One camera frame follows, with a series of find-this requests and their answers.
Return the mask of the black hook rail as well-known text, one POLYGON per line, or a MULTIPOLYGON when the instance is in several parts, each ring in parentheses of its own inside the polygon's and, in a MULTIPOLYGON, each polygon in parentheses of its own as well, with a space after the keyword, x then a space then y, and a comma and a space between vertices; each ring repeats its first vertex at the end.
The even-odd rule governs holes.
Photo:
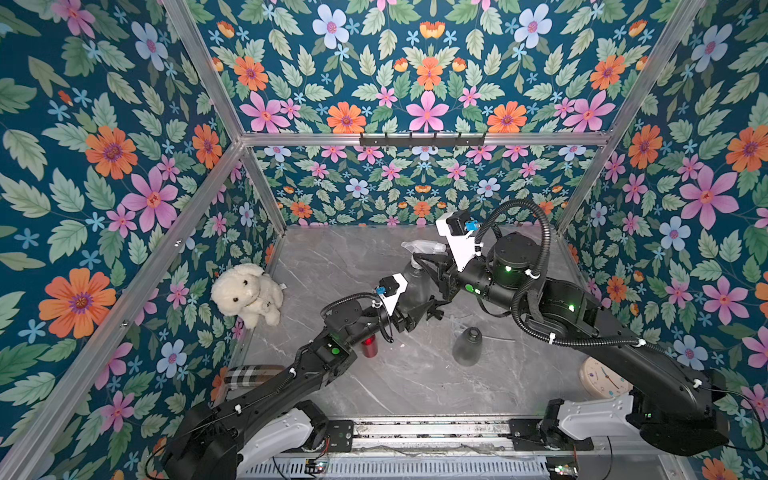
POLYGON ((377 133, 360 134, 360 146, 371 147, 475 147, 485 144, 485 134, 464 134, 464 133, 377 133))

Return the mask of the white plush teddy bear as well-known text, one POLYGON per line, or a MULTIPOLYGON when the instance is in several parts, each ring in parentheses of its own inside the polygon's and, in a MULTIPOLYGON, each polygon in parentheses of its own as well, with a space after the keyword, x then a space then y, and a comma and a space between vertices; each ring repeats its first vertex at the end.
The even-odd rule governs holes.
POLYGON ((239 317, 252 330, 261 320, 268 326, 280 324, 284 289, 259 265, 243 263, 223 272, 210 296, 223 315, 239 317))

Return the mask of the plaid fabric cloth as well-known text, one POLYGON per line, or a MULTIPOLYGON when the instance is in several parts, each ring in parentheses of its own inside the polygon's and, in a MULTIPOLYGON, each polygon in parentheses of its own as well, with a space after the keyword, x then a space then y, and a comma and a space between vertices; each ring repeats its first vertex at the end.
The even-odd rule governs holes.
POLYGON ((284 370, 281 365, 244 365, 230 369, 224 375, 223 385, 235 393, 243 393, 252 390, 272 378, 276 377, 284 370))

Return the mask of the grey translucent spray bottle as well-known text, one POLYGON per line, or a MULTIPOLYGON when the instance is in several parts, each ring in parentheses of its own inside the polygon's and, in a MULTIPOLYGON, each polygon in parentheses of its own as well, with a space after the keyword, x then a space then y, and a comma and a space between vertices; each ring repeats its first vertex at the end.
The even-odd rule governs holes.
POLYGON ((398 308, 405 314, 427 303, 431 295, 430 275, 415 261, 411 260, 402 275, 407 282, 405 292, 400 296, 398 308))

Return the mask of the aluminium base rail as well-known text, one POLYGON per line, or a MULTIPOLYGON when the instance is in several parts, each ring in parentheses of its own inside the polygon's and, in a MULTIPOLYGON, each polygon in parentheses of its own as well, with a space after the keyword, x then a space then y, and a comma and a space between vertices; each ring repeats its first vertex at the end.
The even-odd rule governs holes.
POLYGON ((268 454, 306 449, 331 453, 423 453, 478 455, 661 455, 639 436, 594 437, 591 440, 546 443, 538 437, 538 420, 525 416, 363 416, 311 420, 297 409, 256 431, 226 427, 228 438, 247 460, 268 454))

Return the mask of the aluminium frame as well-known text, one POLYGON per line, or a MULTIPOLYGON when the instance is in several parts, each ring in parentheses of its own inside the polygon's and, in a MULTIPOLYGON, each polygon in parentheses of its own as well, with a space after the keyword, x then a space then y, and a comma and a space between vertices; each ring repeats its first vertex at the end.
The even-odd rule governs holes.
POLYGON ((430 226, 530 194, 553 218, 589 155, 536 146, 246 147, 246 132, 563 131, 609 58, 598 130, 684 1, 5 1, 1 455, 12 479, 143 478, 215 401, 244 330, 223 269, 286 226, 430 226))

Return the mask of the round beige wall clock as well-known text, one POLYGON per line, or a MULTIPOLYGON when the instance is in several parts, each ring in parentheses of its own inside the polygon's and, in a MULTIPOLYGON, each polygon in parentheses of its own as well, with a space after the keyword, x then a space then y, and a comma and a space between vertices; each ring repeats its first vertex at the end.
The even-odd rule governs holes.
POLYGON ((593 357, 580 367, 579 378, 583 387, 596 399, 608 399, 629 393, 633 385, 593 357))

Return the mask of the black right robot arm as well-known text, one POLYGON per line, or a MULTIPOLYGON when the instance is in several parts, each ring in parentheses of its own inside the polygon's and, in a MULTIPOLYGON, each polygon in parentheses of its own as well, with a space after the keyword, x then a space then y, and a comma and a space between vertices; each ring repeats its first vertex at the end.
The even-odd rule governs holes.
POLYGON ((728 445, 728 421, 715 405, 726 394, 724 377, 681 364, 585 288, 548 276, 552 227, 539 205, 510 200, 483 224, 456 211, 436 225, 445 243, 413 259, 438 288, 440 305, 466 291, 533 339, 585 353, 630 384, 608 399, 549 401, 523 441, 561 450, 594 437, 637 437, 678 456, 728 445))

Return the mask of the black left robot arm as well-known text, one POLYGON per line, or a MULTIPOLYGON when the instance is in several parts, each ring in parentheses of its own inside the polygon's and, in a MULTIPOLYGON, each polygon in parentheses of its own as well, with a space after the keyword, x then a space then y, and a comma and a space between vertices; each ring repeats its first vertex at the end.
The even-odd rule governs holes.
POLYGON ((356 361, 356 345, 381 334, 412 331, 443 316, 430 297, 410 312, 361 292, 321 311, 324 327, 300 347, 293 362, 249 392, 214 407, 193 407, 168 440, 160 461, 170 479, 235 479, 286 450, 326 447, 328 418, 308 395, 342 376, 356 361))

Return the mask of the white spray nozzle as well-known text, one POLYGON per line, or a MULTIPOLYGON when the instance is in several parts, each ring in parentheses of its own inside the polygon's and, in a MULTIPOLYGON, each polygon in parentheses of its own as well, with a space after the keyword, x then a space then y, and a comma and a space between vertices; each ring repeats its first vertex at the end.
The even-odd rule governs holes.
POLYGON ((443 243, 422 239, 404 241, 401 246, 410 253, 410 265, 417 270, 420 270, 421 266, 416 262, 416 254, 441 254, 447 251, 447 246, 443 243))

